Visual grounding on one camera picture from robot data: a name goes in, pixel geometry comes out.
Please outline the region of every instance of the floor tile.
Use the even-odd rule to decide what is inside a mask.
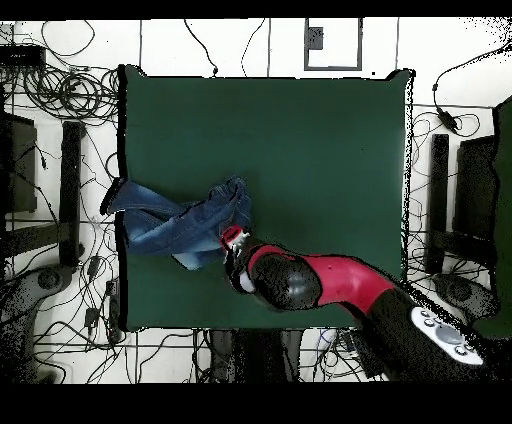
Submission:
[[[264,18],[189,19],[187,24],[207,48],[218,77],[243,77],[241,59],[252,33]],[[182,19],[143,21],[142,69],[149,76],[211,77],[213,67]],[[268,19],[252,37],[243,66],[250,77],[266,76]]]
[[[271,77],[382,79],[395,70],[397,18],[364,18],[361,72],[304,71],[304,22],[304,18],[272,18]]]
[[[414,103],[433,104],[432,86],[442,72],[503,44],[508,28],[490,19],[400,18],[398,65],[416,71]],[[511,72],[510,53],[449,72],[439,81],[437,103],[496,106],[512,95]]]

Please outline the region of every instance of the cable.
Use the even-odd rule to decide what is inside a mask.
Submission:
[[[149,362],[151,359],[153,359],[158,354],[158,352],[160,352],[160,349],[162,348],[162,346],[164,345],[165,341],[169,337],[191,337],[191,336],[192,336],[192,334],[168,334],[167,336],[165,336],[162,339],[162,341],[160,342],[160,344],[158,345],[157,350],[149,358],[144,359],[144,361],[142,361],[140,363],[140,365],[139,365],[139,377],[138,377],[138,379],[135,380],[136,383],[139,384],[142,381],[142,365],[144,365],[146,362]],[[137,358],[135,360],[135,370],[137,370]]]
[[[249,41],[247,42],[247,45],[245,46],[245,50],[244,50],[244,54],[242,55],[242,59],[240,60],[240,65],[242,66],[242,71],[244,72],[244,75],[245,75],[246,78],[247,78],[247,74],[245,73],[245,68],[244,68],[245,54],[247,53],[247,49],[249,48],[249,44],[251,44],[252,37],[254,37],[254,34],[256,34],[258,32],[258,30],[263,26],[263,24],[265,23],[266,20],[267,20],[267,18],[263,18],[263,20],[261,21],[261,24],[259,24],[259,26],[252,33],[251,37],[249,38]]]
[[[512,27],[509,27],[507,33],[505,34],[505,43],[501,47],[499,47],[499,48],[497,48],[495,50],[492,50],[492,51],[490,51],[488,53],[483,53],[483,54],[480,54],[478,56],[475,56],[472,59],[469,59],[468,61],[466,61],[464,63],[461,63],[460,65],[456,65],[456,66],[453,66],[453,67],[447,69],[446,71],[442,72],[437,77],[436,82],[432,86],[432,92],[433,92],[433,97],[434,97],[434,105],[436,107],[438,117],[441,120],[441,122],[443,123],[443,125],[446,128],[448,128],[451,132],[453,132],[454,134],[461,135],[458,132],[458,131],[460,131],[460,128],[457,125],[456,118],[452,117],[448,112],[444,111],[437,104],[436,93],[437,93],[437,89],[439,87],[439,80],[441,79],[441,77],[443,75],[446,75],[448,72],[454,71],[455,69],[462,68],[464,66],[472,64],[474,62],[478,62],[480,60],[483,60],[483,59],[486,59],[488,57],[494,56],[496,54],[507,53],[507,52],[512,51],[512,39],[507,40],[507,36],[508,36],[508,33],[510,32],[511,28]]]
[[[454,117],[455,120],[457,120],[457,119],[460,120],[460,125],[458,126],[459,130],[462,130],[463,126],[464,126],[463,125],[464,122],[462,121],[461,118],[466,118],[469,116],[472,116],[475,118],[476,124],[477,124],[476,129],[468,135],[458,134],[459,136],[469,137],[469,136],[476,134],[478,132],[478,130],[480,129],[480,120],[479,120],[478,116],[476,116],[474,114],[464,114],[464,115]],[[417,163],[421,157],[420,151],[421,151],[421,148],[427,142],[427,138],[429,136],[431,136],[431,134],[435,130],[437,130],[438,128],[440,128],[443,125],[442,122],[440,122],[437,125],[432,125],[430,120],[427,117],[431,117],[433,119],[439,119],[438,114],[436,114],[434,112],[423,112],[423,113],[418,114],[412,122],[413,150],[412,150],[412,154],[411,154],[411,179],[414,174],[418,174],[424,178],[429,178],[429,175],[427,175],[417,169]],[[418,131],[418,127],[421,124],[426,125],[425,131]],[[453,174],[450,174],[448,177],[451,178],[451,177],[454,177],[455,175],[456,175],[456,173],[453,173]],[[420,200],[418,200],[417,198],[415,198],[414,196],[415,196],[415,193],[418,193],[420,190],[426,188],[429,184],[430,184],[430,181],[428,181],[427,183],[422,184],[416,188],[413,188],[409,192],[410,197],[409,197],[408,215],[409,215],[409,217],[413,217],[418,220],[419,228],[418,229],[413,229],[413,228],[409,229],[408,241],[407,241],[407,250],[408,250],[407,276],[408,276],[408,278],[416,276],[418,273],[424,272],[423,270],[425,269],[424,264],[423,264],[423,256],[426,251],[426,245],[425,245],[421,235],[424,235],[426,233],[423,230],[423,219],[427,217],[427,213],[424,212],[424,207],[423,207],[422,202]],[[418,213],[414,213],[414,211],[412,210],[412,207],[411,207],[412,204],[417,205],[419,207]],[[451,255],[450,253],[445,253],[445,257],[453,258],[456,260],[461,259],[455,255]],[[455,274],[458,274],[459,272],[464,272],[464,271],[460,271],[459,266],[460,266],[460,263],[457,266],[457,268],[454,270]],[[418,277],[415,279],[409,278],[409,284],[414,284],[414,285],[418,286],[419,288],[424,289],[427,293],[435,292],[435,290],[431,289],[432,281],[430,281],[430,279],[431,279],[430,275],[421,276],[421,277]],[[420,282],[422,282],[424,280],[429,280],[429,287],[425,287],[424,285],[420,284]]]
[[[206,48],[206,46],[203,43],[201,43],[199,38],[197,38],[196,35],[192,32],[192,30],[190,29],[190,26],[187,23],[187,20],[183,19],[183,22],[185,23],[185,26],[187,27],[188,32],[190,32],[190,35],[192,37],[194,37],[194,40],[196,40],[201,45],[201,47],[204,49],[204,51],[206,53],[206,57],[208,58],[208,62],[210,62],[210,64],[213,66],[213,77],[215,77],[215,75],[217,75],[217,72],[219,72],[219,68],[217,68],[217,65],[215,65],[215,63],[213,63],[212,60],[210,59],[210,53],[208,53],[208,49]]]
[[[108,162],[110,161],[110,159],[112,159],[114,156],[117,156],[117,152],[114,152],[112,153],[108,158],[107,160],[105,161],[105,172],[107,173],[107,175],[110,177],[110,180],[112,181],[115,177],[109,172],[108,170]]]
[[[138,368],[137,364],[139,362],[139,333],[135,333],[135,383],[139,382],[139,379],[137,378],[138,375]]]
[[[126,368],[126,376],[128,377],[128,382],[130,384],[132,383],[132,379],[130,378],[130,372],[128,371],[128,353],[127,353],[127,347],[124,348],[124,362],[125,362],[125,368]]]
[[[74,53],[69,53],[69,54],[64,54],[64,53],[57,53],[55,50],[52,50],[50,49],[50,47],[48,46],[48,42],[46,41],[46,38],[44,36],[44,30],[46,28],[46,26],[48,25],[48,23],[50,22],[60,22],[60,21],[45,21],[41,27],[41,37],[43,38],[43,41],[44,43],[46,44],[46,47],[48,48],[48,50],[50,50],[50,52],[55,56],[55,57],[73,57],[73,56],[76,56],[77,54],[79,53],[82,53],[87,47],[89,47],[92,43],[92,41],[94,40],[94,38],[96,37],[96,32],[94,31],[94,28],[92,27],[92,25],[86,21],[85,19],[83,20],[87,26],[91,29],[92,31],[92,35],[91,35],[91,39],[87,42],[87,44],[82,47],[80,50],[74,52]]]

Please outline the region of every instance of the denim fabric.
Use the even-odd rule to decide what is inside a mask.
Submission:
[[[233,176],[211,188],[207,199],[181,204],[122,181],[107,212],[124,211],[127,252],[172,255],[194,270],[223,258],[220,235],[230,225],[249,227],[250,208],[244,181]]]

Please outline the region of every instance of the green table surface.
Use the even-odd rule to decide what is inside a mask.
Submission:
[[[357,256],[399,279],[410,76],[164,78],[127,66],[128,177],[187,202],[236,174],[247,183],[256,237],[301,253]],[[126,256],[130,331],[352,324],[337,305],[270,311],[237,294],[221,262],[187,271],[170,257]]]

